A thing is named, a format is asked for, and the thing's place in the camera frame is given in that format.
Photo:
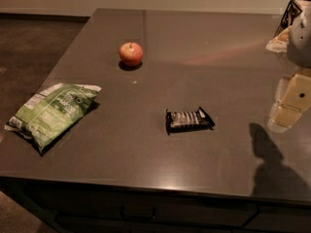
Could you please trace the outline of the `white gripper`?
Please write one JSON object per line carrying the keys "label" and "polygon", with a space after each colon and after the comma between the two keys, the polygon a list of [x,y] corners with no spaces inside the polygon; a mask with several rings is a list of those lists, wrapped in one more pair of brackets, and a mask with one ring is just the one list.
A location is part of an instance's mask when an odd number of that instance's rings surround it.
{"label": "white gripper", "polygon": [[[289,33],[287,56],[297,66],[311,67],[310,6],[294,20]],[[267,128],[274,133],[284,133],[300,119],[301,113],[310,107],[311,78],[301,74],[296,74],[291,79],[282,77],[276,88]]]}

